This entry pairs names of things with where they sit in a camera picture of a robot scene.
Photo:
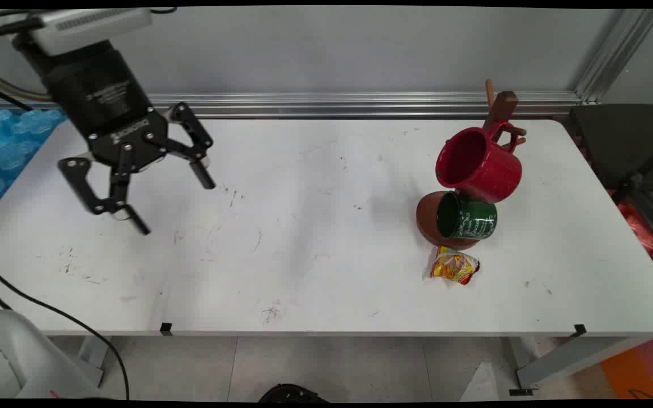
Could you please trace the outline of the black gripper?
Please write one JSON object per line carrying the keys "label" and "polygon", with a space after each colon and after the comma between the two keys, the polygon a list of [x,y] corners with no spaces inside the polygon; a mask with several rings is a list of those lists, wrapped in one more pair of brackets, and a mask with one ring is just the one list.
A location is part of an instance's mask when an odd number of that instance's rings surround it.
{"label": "black gripper", "polygon": [[[213,139],[188,104],[181,101],[172,105],[165,119],[184,129],[189,146],[168,137],[160,141],[160,147],[143,139],[148,133],[165,137],[168,126],[152,110],[150,99],[110,41],[58,55],[46,54],[34,39],[15,39],[14,47],[88,145],[89,152],[61,159],[57,168],[91,214],[116,217],[124,212],[124,220],[132,222],[140,234],[150,234],[148,225],[128,202],[130,176],[161,160],[165,152],[186,160],[204,189],[216,188],[207,171],[207,151]],[[98,197],[87,181],[94,163],[109,167],[107,197]]]}

